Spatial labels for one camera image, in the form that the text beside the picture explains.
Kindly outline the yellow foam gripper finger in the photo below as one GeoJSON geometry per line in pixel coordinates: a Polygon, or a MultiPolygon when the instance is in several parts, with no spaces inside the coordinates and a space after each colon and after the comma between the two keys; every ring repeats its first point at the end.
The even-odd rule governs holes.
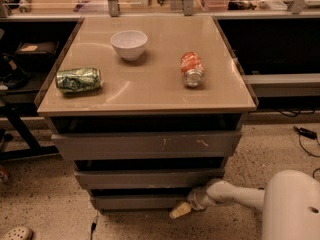
{"type": "Polygon", "coordinates": [[[192,208],[189,203],[182,202],[169,212],[169,216],[171,219],[176,219],[190,213],[191,210],[192,208]]]}

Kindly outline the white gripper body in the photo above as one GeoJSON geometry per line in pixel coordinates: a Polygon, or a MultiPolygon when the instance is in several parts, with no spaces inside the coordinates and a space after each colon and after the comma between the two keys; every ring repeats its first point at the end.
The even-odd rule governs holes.
{"type": "Polygon", "coordinates": [[[207,194],[205,187],[192,189],[187,196],[187,202],[196,211],[205,210],[214,204],[214,201],[207,194]]]}

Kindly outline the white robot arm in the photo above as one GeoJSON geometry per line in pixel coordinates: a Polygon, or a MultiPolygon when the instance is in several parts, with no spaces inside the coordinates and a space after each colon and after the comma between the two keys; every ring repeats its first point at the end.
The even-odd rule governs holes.
{"type": "Polygon", "coordinates": [[[261,240],[320,240],[320,182],[296,170],[274,174],[265,189],[213,179],[192,189],[169,216],[176,219],[193,210],[227,203],[262,214],[261,240]]]}

